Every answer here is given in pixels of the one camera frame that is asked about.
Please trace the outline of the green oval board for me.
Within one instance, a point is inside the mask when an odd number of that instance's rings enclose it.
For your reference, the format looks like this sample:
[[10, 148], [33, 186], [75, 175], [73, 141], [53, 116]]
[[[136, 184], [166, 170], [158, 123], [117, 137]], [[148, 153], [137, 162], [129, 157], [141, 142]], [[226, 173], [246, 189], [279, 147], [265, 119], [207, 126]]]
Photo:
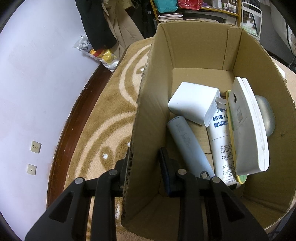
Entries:
[[241, 185], [244, 184], [247, 180], [247, 175], [237, 175], [236, 173], [236, 150], [235, 150], [235, 143], [234, 143], [234, 131], [233, 131], [233, 123], [232, 123], [232, 117], [231, 117], [231, 110], [230, 110], [230, 104], [229, 104], [229, 96], [230, 96], [230, 90], [226, 92], [226, 111], [228, 116], [228, 122], [229, 122], [229, 134], [230, 134], [230, 140], [232, 145], [232, 154], [233, 154], [233, 162], [234, 162], [234, 170], [236, 174], [236, 180]]

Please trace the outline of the light blue power bank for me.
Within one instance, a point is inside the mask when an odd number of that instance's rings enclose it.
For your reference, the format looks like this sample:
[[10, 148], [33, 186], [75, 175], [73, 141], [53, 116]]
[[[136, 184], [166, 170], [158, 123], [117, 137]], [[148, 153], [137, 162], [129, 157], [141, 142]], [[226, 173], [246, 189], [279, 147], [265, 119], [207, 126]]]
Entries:
[[189, 172], [198, 178], [213, 178], [215, 173], [185, 118], [174, 117], [167, 123], [167, 127]]

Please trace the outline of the white printed tube bottle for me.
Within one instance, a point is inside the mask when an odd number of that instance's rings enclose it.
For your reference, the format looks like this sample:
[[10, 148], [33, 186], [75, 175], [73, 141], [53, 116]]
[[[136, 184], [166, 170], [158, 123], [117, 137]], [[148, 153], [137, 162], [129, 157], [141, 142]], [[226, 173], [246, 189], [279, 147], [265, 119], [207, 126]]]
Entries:
[[240, 187], [236, 179], [227, 111], [217, 108], [207, 133], [212, 152], [214, 172], [232, 190]]

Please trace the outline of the white slim power bank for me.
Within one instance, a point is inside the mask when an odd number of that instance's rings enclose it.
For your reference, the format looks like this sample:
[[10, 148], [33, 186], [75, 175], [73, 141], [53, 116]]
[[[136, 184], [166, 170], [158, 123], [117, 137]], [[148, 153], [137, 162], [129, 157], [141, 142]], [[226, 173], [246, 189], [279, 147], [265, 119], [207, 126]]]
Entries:
[[236, 174], [250, 175], [269, 168], [269, 148], [263, 118], [246, 78], [235, 77], [228, 97]]

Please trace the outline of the white square charger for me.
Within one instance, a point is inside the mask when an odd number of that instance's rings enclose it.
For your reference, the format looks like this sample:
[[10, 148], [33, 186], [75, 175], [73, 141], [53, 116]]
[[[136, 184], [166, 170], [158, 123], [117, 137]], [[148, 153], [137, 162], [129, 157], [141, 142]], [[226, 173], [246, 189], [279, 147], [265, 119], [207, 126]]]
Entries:
[[277, 63], [274, 63], [276, 68], [278, 69], [278, 71], [280, 72], [282, 78], [286, 81], [286, 73], [284, 71], [284, 69], [282, 69], [282, 66], [281, 65], [278, 65]]
[[182, 82], [168, 102], [168, 108], [176, 115], [208, 127], [218, 108], [227, 109], [215, 87]]

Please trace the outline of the green earbud case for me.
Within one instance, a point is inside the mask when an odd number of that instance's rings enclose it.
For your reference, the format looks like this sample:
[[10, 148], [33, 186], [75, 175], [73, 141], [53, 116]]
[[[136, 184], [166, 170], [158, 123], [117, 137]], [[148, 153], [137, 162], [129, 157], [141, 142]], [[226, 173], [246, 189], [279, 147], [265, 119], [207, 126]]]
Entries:
[[260, 95], [255, 96], [262, 115], [266, 136], [269, 138], [275, 130], [275, 116], [268, 100]]

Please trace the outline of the brown cardboard box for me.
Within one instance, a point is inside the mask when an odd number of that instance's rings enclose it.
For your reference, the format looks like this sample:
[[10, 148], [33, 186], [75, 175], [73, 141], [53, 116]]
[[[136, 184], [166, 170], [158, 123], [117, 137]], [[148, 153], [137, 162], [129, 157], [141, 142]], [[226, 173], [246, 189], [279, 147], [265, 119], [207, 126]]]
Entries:
[[295, 73], [286, 81], [260, 43], [245, 30], [226, 24], [175, 21], [158, 25], [137, 99], [123, 194], [122, 225], [151, 240], [178, 237], [178, 198], [166, 196], [157, 151], [184, 166], [168, 133], [168, 108], [182, 81], [226, 92], [234, 78], [245, 77], [256, 94], [266, 97], [275, 114], [268, 139], [270, 166], [247, 178], [234, 195], [265, 232], [295, 202]]

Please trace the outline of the beige patterned plush blanket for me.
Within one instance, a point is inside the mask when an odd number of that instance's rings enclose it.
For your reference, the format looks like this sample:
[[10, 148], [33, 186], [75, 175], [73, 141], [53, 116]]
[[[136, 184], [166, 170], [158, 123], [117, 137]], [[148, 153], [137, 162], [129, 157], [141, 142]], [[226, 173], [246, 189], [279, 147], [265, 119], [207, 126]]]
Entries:
[[79, 137], [65, 180], [98, 178], [130, 147], [142, 73], [153, 39], [131, 44], [100, 94]]

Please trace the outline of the snack bag on floor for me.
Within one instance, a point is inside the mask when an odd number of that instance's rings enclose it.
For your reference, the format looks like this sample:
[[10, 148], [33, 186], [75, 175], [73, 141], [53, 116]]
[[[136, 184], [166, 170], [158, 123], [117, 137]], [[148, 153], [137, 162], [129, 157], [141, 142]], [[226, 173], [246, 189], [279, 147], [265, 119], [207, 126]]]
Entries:
[[92, 59], [100, 62], [103, 66], [105, 66], [110, 72], [114, 72], [116, 69], [119, 60], [114, 55], [114, 53], [110, 49], [99, 49], [95, 50], [86, 34], [80, 35], [79, 39], [75, 42], [73, 48], [78, 49], [83, 54], [91, 57]]

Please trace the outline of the black hanging coat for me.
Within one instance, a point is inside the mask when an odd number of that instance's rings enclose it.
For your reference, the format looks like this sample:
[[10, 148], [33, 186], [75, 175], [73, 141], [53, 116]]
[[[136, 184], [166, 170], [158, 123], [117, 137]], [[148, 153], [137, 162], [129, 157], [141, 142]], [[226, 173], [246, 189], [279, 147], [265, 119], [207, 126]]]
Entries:
[[94, 50], [111, 49], [117, 39], [114, 37], [102, 7], [103, 1], [76, 0], [75, 1], [85, 33]]

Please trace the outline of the red patterned gift bag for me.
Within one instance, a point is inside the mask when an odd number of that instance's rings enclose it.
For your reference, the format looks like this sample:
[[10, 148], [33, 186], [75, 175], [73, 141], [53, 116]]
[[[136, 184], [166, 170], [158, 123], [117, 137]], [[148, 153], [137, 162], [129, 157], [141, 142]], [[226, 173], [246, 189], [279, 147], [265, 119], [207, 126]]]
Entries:
[[178, 6], [182, 9], [199, 10], [203, 0], [178, 0]]

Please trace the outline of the wooden bookshelf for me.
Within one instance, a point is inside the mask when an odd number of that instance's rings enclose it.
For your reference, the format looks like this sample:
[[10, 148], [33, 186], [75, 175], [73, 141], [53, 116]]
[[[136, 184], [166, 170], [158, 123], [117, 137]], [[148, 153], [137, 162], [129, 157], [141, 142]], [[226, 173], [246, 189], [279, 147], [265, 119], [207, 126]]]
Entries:
[[242, 1], [172, 1], [171, 9], [160, 12], [156, 1], [150, 1], [157, 23], [180, 20], [205, 20], [240, 25]]

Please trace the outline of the lower wall socket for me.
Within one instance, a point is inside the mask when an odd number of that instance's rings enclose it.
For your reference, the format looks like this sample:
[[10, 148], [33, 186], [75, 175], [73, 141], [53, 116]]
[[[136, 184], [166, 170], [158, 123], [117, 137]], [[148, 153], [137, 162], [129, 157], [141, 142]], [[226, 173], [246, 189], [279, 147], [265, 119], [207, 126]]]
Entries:
[[30, 175], [36, 175], [37, 167], [32, 164], [27, 164], [27, 173]]

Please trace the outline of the wall socket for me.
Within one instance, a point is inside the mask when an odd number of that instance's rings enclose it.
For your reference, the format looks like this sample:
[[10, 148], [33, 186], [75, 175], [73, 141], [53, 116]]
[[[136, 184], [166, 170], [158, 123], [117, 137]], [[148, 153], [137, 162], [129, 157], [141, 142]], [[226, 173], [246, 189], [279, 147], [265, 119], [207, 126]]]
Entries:
[[32, 164], [27, 164], [27, 173], [30, 175], [36, 175], [37, 167]]
[[38, 154], [41, 150], [41, 146], [42, 146], [41, 143], [32, 141], [30, 151]]

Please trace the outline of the upper wall socket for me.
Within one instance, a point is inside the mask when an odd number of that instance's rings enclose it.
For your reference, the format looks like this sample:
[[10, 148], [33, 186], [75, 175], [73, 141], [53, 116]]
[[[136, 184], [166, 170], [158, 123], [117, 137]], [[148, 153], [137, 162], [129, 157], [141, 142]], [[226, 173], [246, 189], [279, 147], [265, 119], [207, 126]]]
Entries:
[[32, 141], [30, 151], [38, 154], [41, 150], [41, 146], [42, 146], [41, 143]]

